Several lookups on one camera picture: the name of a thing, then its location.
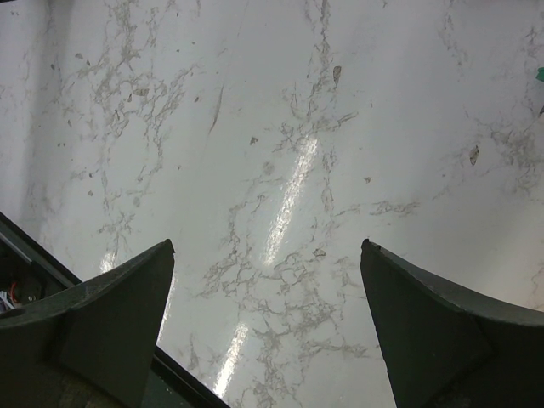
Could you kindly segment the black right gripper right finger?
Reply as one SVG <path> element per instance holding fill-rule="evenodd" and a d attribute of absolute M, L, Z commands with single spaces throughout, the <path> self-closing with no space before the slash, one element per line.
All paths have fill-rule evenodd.
<path fill-rule="evenodd" d="M 369 240 L 360 271 L 398 407 L 541 407 L 543 314 L 485 296 Z"/>

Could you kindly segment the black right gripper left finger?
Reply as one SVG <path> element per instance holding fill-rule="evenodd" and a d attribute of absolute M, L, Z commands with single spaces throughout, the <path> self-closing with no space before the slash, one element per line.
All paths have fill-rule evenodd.
<path fill-rule="evenodd" d="M 3 407 L 139 407 L 173 278 L 165 240 L 1 316 Z"/>

